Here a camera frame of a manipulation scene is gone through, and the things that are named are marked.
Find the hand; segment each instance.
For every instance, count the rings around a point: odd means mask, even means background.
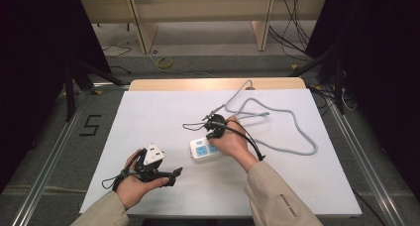
[[[235,116],[229,117],[227,123],[229,128],[245,135],[245,130],[239,125],[239,120]],[[230,130],[225,130],[220,139],[210,139],[209,142],[224,155],[235,159],[246,172],[250,171],[251,167],[259,161],[248,150],[247,141],[242,136]]]
[[[126,166],[138,152],[139,150],[137,150],[135,153],[129,156],[126,162]],[[135,165],[136,161],[132,163],[130,169],[133,170]],[[141,182],[135,176],[129,175],[128,177],[123,179],[118,185],[117,194],[120,197],[121,202],[123,202],[123,205],[126,208],[126,210],[128,210],[129,208],[138,204],[147,192],[151,191],[152,189],[164,186],[168,181],[169,178],[163,177],[157,178],[150,182]]]

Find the white power strip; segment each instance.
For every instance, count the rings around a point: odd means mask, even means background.
[[[190,156],[193,159],[209,159],[209,157],[220,157],[223,154],[209,143],[206,138],[196,139],[189,143]]]

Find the metal frame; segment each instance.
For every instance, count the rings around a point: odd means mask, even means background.
[[[41,173],[38,175],[38,178],[31,187],[24,203],[18,210],[15,219],[13,220],[13,225],[28,225],[37,204],[43,195],[43,191],[53,174],[53,170],[55,169],[68,138],[70,137],[71,131],[79,118],[83,104],[87,99],[88,92],[89,91],[82,91],[80,93],[73,116],[65,123],[63,129],[61,130],[61,133],[59,134],[58,139],[52,148],[52,152],[41,170]]]
[[[335,106],[332,107],[332,112],[387,222],[389,225],[405,225],[395,203],[392,200],[392,197],[389,195],[385,185],[383,185],[380,180],[376,170],[374,170],[373,165],[353,132],[346,116],[342,115]]]

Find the wire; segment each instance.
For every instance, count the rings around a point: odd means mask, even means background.
[[[133,41],[133,40],[138,40],[138,38],[132,38],[132,39],[129,39],[129,40],[126,40],[126,41],[123,41],[123,42],[121,42],[120,44],[118,44],[117,46],[121,46],[122,44],[124,44],[124,43],[128,43],[129,41]]]
[[[343,88],[343,91],[342,91],[342,100],[343,100],[343,104],[344,104],[344,106],[346,106],[346,108],[348,109],[348,110],[350,110],[350,111],[355,111],[356,110],[356,108],[358,107],[358,104],[356,104],[355,103],[355,106],[353,106],[353,108],[350,108],[348,105],[347,105],[347,103],[346,103],[346,100],[344,99],[344,92],[346,91],[346,88]]]
[[[302,26],[300,24],[299,17],[298,17],[298,14],[299,14],[299,0],[293,0],[293,10],[292,11],[290,10],[290,7],[287,4],[287,1],[286,0],[283,0],[283,1],[284,1],[285,6],[286,6],[286,9],[287,9],[287,12],[289,14],[289,17],[290,17],[290,19],[289,19],[289,21],[287,23],[287,26],[284,29],[282,36],[280,34],[278,34],[272,28],[272,26],[269,26],[268,32],[271,34],[271,36],[276,41],[278,41],[281,44],[281,49],[283,50],[283,52],[287,56],[293,57],[293,58],[296,58],[296,59],[300,59],[300,60],[310,61],[308,59],[298,58],[298,57],[295,57],[295,56],[291,56],[284,49],[284,47],[288,47],[288,48],[291,48],[291,49],[298,50],[298,51],[300,51],[300,52],[302,52],[303,54],[306,55],[305,49],[306,49],[306,47],[308,45],[309,36],[303,30],[303,28],[302,28]],[[297,37],[298,37],[299,42],[300,42],[300,45],[302,46],[303,49],[299,48],[298,46],[294,45],[293,43],[291,43],[290,41],[288,41],[287,39],[284,38],[285,37],[285,34],[286,34],[286,32],[287,32],[287,30],[288,30],[288,28],[289,28],[289,26],[290,26],[291,23],[293,23],[294,26],[295,26],[295,28],[296,28]]]
[[[197,124],[182,124],[182,127],[184,128],[184,129],[187,129],[187,130],[191,130],[191,131],[198,131],[198,130],[200,130],[200,129],[202,129],[202,128],[204,128],[204,125],[205,125],[206,123],[197,123]],[[198,128],[198,129],[191,129],[191,128],[187,128],[186,126],[192,126],[192,125],[201,125],[201,127],[200,128]]]
[[[123,170],[121,170],[121,172],[119,173],[119,174],[117,174],[116,176],[114,176],[114,177],[112,177],[112,178],[107,178],[107,179],[104,179],[104,180],[102,180],[102,187],[104,187],[105,189],[109,189],[109,188],[111,188],[113,185],[114,185],[114,183],[115,183],[115,180],[111,183],[111,185],[109,185],[109,186],[105,186],[105,182],[106,181],[109,181],[109,180],[113,180],[113,179],[116,179],[116,178],[118,178],[118,177],[123,177],[123,178],[125,178],[125,177],[127,177],[127,176],[129,176],[129,175],[132,175],[132,174],[135,174],[135,173],[130,173],[129,172],[129,169],[130,169],[130,166],[133,164],[133,162],[134,162],[134,160],[136,159],[136,158],[138,158],[141,154],[143,154],[145,151],[144,151],[144,149],[142,149],[142,150],[140,150],[136,155],[134,155],[131,159],[130,159],[130,162],[124,167],[124,169]]]
[[[335,102],[331,103],[328,108],[321,114],[321,118],[327,113],[327,111],[335,104]]]
[[[129,70],[127,70],[127,69],[123,68],[123,67],[122,67],[122,66],[120,66],[120,65],[110,65],[109,67],[111,67],[111,68],[120,68],[120,69],[125,70],[127,73],[132,74],[132,72],[130,72]]]
[[[129,51],[131,51],[131,50],[132,50],[132,48],[130,48],[130,47],[122,47],[122,46],[118,46],[118,45],[111,45],[111,46],[109,46],[108,48],[103,49],[102,51],[107,51],[107,50],[108,50],[108,49],[110,49],[111,47],[117,47],[117,48],[120,48],[120,49],[125,49],[125,50],[127,50],[127,51],[122,52],[122,53],[120,53],[120,54],[118,54],[118,55],[115,55],[115,56],[106,56],[106,57],[119,57],[119,56],[124,55],[124,54],[126,54],[126,53],[128,53]]]
[[[162,68],[159,67],[159,64],[157,64],[157,62],[154,60],[154,58],[150,54],[148,54],[148,56],[154,62],[155,67],[157,68],[157,70],[158,71],[161,71],[161,72],[176,73],[176,74],[185,74],[185,75],[203,74],[203,75],[208,75],[208,76],[216,77],[216,78],[223,77],[223,76],[218,76],[218,75],[214,75],[214,74],[210,74],[210,73],[206,73],[206,72],[182,72],[182,71],[174,71],[174,70],[165,70],[165,69],[162,69]]]
[[[376,218],[380,222],[380,224],[383,225],[383,226],[386,226],[385,222],[383,222],[383,220],[380,218],[379,214],[373,209],[373,207],[371,207],[370,204],[368,204],[368,202],[365,201],[364,198],[361,195],[359,195],[353,188],[352,188],[352,191],[355,194],[355,196],[357,196],[365,204],[365,206],[367,206],[367,208],[370,209],[370,211],[373,213],[373,215],[376,216]]]
[[[322,92],[319,92],[319,91],[314,91],[314,90],[312,90],[312,89],[310,89],[310,91],[311,91],[311,93],[312,94],[316,94],[316,95],[319,95],[319,96],[321,96],[321,98],[324,100],[324,104],[322,105],[322,106],[316,106],[318,109],[322,109],[322,108],[325,108],[326,106],[327,106],[327,98],[324,96],[324,94],[322,93]]]
[[[235,123],[237,123],[248,134],[248,136],[250,136],[250,137],[248,138],[245,134],[239,132],[236,129],[232,129],[232,128],[228,127],[228,126],[224,126],[223,128],[225,128],[227,130],[230,130],[230,131],[234,132],[235,134],[237,134],[237,135],[243,137],[244,139],[246,139],[247,142],[250,143],[251,146],[253,146],[253,148],[256,151],[256,154],[257,154],[259,160],[262,161],[265,158],[265,156],[263,156],[262,153],[260,152],[260,149],[257,146],[256,141],[251,137],[250,133],[248,133],[248,131],[239,122],[234,121],[234,120],[230,120],[228,122],[235,122]]]
[[[300,135],[302,135],[311,144],[311,146],[313,148],[312,151],[306,152],[306,153],[305,152],[298,152],[298,151],[293,151],[293,150],[288,150],[288,149],[283,149],[283,148],[277,148],[277,147],[271,146],[270,144],[268,144],[266,142],[263,142],[261,140],[255,140],[255,142],[256,143],[259,143],[259,144],[263,144],[266,147],[271,148],[271,149],[276,150],[276,151],[279,151],[279,152],[290,153],[290,154],[300,155],[300,156],[311,156],[311,155],[314,155],[317,152],[317,150],[318,150],[318,145],[300,128],[299,124],[297,123],[296,115],[294,114],[294,112],[292,110],[271,108],[269,106],[266,106],[266,105],[262,104],[260,101],[258,101],[257,99],[255,99],[253,97],[246,99],[243,102],[243,104],[241,105],[241,107],[238,110],[236,110],[236,111],[235,110],[231,110],[229,108],[229,104],[238,95],[238,93],[244,88],[244,86],[247,83],[249,83],[249,82],[252,83],[252,81],[250,79],[247,80],[247,81],[245,81],[245,83],[241,86],[241,88],[226,102],[225,110],[227,112],[233,113],[234,115],[240,115],[240,114],[248,115],[246,117],[257,117],[257,116],[264,117],[264,116],[269,115],[268,112],[253,113],[253,112],[245,112],[245,111],[243,111],[243,109],[245,108],[245,106],[248,104],[249,101],[254,101],[257,104],[259,104],[260,106],[262,106],[263,108],[267,109],[267,110],[271,110],[271,111],[275,111],[275,112],[286,112],[286,113],[291,114],[291,116],[293,117],[293,121],[294,121],[294,124],[296,126],[297,131],[300,133]]]

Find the beige sleeve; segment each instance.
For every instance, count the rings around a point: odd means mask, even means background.
[[[322,225],[283,178],[267,163],[248,172],[245,192],[250,198],[256,225]]]
[[[109,191],[71,225],[127,225],[130,219],[123,203],[114,191]]]

